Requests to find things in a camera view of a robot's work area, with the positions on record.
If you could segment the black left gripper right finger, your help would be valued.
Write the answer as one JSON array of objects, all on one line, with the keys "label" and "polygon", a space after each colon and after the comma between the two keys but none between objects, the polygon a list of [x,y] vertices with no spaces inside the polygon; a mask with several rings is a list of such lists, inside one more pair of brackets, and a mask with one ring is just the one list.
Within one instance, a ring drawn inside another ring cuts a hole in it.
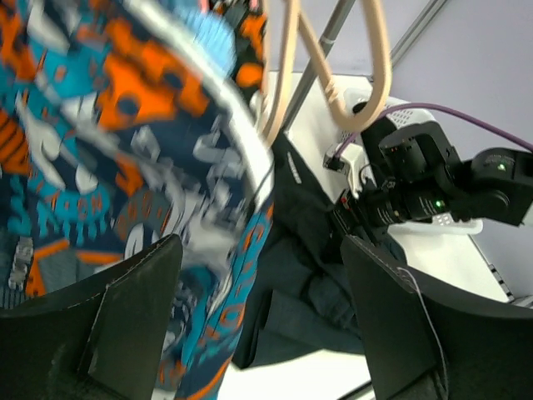
[{"label": "black left gripper right finger", "polygon": [[341,255],[378,399],[530,399],[532,311],[453,287],[358,237]]}]

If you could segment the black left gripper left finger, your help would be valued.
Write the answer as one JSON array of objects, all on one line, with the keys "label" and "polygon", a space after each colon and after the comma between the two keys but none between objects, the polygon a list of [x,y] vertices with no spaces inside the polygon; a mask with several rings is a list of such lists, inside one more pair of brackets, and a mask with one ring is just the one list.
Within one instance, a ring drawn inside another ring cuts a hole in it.
[{"label": "black left gripper left finger", "polygon": [[172,234],[81,282],[1,311],[3,399],[148,399],[182,242]]}]

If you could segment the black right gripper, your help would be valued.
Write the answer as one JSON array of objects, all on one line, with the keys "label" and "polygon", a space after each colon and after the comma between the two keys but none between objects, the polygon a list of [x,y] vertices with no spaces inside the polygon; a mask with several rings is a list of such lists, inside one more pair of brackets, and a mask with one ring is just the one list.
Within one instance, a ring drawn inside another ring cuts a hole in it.
[{"label": "black right gripper", "polygon": [[373,183],[364,184],[362,192],[345,188],[331,209],[333,227],[341,235],[365,233],[370,242],[381,242],[389,226],[406,222],[406,210],[395,209],[388,194]]}]

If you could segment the beige hanger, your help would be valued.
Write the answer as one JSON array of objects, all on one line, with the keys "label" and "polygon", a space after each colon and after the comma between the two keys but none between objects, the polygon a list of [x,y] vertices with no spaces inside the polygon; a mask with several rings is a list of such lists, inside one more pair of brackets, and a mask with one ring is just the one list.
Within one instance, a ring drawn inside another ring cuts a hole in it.
[{"label": "beige hanger", "polygon": [[[339,75],[370,77],[374,72],[370,25],[362,1],[302,1],[301,12],[316,32],[331,71]],[[286,110],[284,127],[289,128],[315,82],[309,52],[300,38],[296,46],[295,70],[302,73]]]},{"label": "beige hanger", "polygon": [[283,35],[281,38],[281,66],[277,74],[276,91],[272,101],[269,100],[268,95],[270,31],[268,26],[265,26],[264,29],[263,54],[265,71],[263,74],[261,108],[257,127],[268,147],[274,143],[277,134],[280,132],[291,94],[291,75],[296,51],[300,9],[301,4],[299,1],[286,1]]}]

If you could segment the dark navy shorts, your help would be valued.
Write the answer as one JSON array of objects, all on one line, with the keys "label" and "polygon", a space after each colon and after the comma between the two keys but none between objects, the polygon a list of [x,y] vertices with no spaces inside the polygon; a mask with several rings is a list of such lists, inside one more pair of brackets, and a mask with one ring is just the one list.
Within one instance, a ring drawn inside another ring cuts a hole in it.
[{"label": "dark navy shorts", "polygon": [[240,369],[329,350],[361,354],[330,198],[284,135],[272,145],[274,213],[233,362]]}]

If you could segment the orange black camouflage shorts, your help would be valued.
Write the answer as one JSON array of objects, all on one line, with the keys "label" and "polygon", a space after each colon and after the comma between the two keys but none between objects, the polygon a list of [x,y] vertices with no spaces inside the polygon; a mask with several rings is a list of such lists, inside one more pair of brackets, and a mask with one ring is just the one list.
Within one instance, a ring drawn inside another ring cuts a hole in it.
[{"label": "orange black camouflage shorts", "polygon": [[231,78],[248,103],[263,94],[264,30],[267,18],[261,1],[209,1],[208,7],[223,17],[235,35],[237,61]]}]

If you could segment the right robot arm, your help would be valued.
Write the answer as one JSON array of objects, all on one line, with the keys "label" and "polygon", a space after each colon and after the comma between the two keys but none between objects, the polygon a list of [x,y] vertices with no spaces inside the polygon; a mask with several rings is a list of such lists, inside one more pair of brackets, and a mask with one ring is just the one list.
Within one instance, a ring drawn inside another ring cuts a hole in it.
[{"label": "right robot arm", "polygon": [[511,226],[532,223],[532,155],[504,147],[460,159],[435,121],[397,128],[386,117],[324,165],[346,172],[331,220],[345,234],[381,242],[391,225],[428,223],[448,213],[456,222],[488,218]]}]

